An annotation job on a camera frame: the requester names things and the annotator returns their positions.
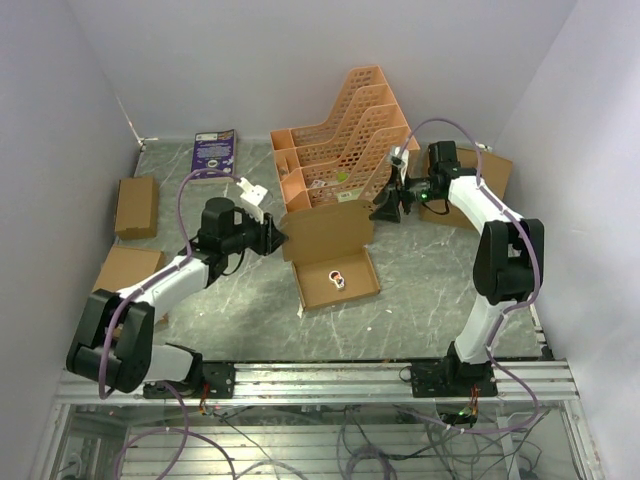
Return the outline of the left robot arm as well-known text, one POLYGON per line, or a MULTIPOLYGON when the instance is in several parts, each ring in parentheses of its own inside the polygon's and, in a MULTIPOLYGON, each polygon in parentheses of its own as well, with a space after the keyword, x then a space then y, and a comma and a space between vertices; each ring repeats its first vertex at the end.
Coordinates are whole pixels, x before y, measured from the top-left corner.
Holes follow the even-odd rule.
POLYGON ((269 213, 232 200, 208 200, 197 234, 161 270, 117 291, 98 289, 87 299, 66 368, 93 380, 98 395, 131 393, 143 384, 192 397, 209 386, 200 353, 153 342, 156 323, 188 297, 228 275, 229 258, 247 251, 268 256, 287 241, 269 213))

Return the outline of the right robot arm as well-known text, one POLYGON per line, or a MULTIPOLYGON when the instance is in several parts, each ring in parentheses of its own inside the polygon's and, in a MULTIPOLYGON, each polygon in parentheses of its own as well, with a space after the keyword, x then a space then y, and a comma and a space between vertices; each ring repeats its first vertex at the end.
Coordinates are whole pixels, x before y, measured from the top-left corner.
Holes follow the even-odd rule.
POLYGON ((377 195, 374 220, 398 223, 413 205, 442 200, 460 210, 480 235, 472 269, 476 299, 462 332, 430 373, 413 372, 429 384, 459 396, 492 376, 489 351, 503 322, 533 302, 543 280, 544 226, 515 213, 494 194, 479 168, 464 167, 452 141, 428 148, 428 174, 412 178, 401 147, 389 154, 390 178, 377 195))

